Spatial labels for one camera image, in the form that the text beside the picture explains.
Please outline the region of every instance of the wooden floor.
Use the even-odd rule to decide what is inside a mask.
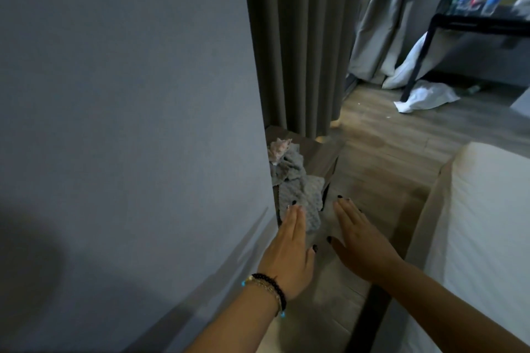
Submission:
[[[393,104],[399,91],[360,85],[331,132],[346,146],[328,201],[352,198],[404,255],[439,169],[462,145],[484,142],[530,157],[530,119],[509,108],[521,92],[494,88],[403,115]],[[258,352],[369,351],[389,297],[342,267],[328,234],[340,234],[331,204],[308,240],[319,245],[314,282],[289,303],[287,318],[273,322]]]

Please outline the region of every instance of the person's left hand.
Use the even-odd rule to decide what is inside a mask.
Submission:
[[[258,272],[274,279],[285,298],[291,300],[311,282],[315,253],[316,245],[305,249],[305,212],[301,206],[293,205],[265,250]]]

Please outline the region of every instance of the curtain fold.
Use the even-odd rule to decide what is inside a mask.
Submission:
[[[265,127],[315,138],[340,113],[360,0],[247,0]]]
[[[351,52],[350,73],[368,82],[383,82],[381,65],[395,49],[391,45],[398,29],[406,26],[404,11],[404,0],[369,0]]]

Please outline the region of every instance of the bed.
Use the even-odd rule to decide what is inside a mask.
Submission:
[[[406,260],[530,344],[530,159],[463,147],[441,169]],[[393,300],[372,353],[437,351]]]

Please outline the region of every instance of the table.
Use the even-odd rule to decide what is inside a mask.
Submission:
[[[418,60],[401,95],[401,102],[407,102],[410,91],[414,87],[421,64],[427,56],[434,34],[438,28],[465,31],[468,33],[507,35],[513,37],[530,37],[530,21],[522,15],[517,15],[512,6],[517,0],[501,0],[499,6],[489,17],[476,12],[462,12],[451,6],[451,0],[441,0],[435,15],[431,18],[425,42],[421,48]]]
[[[326,196],[328,196],[331,178],[335,173],[336,163],[339,160],[339,153],[344,146],[344,142],[331,140],[325,144],[321,144],[311,138],[303,137],[286,129],[282,129],[281,127],[269,126],[265,130],[267,146],[269,146],[272,141],[276,141],[277,138],[281,138],[282,140],[291,138],[293,143],[299,144],[300,154],[304,157],[304,168],[307,174],[324,178],[324,187],[322,188],[322,205],[324,205]],[[278,219],[278,224],[280,224],[278,190],[279,186],[272,188],[274,193],[274,204],[276,207],[276,218]]]

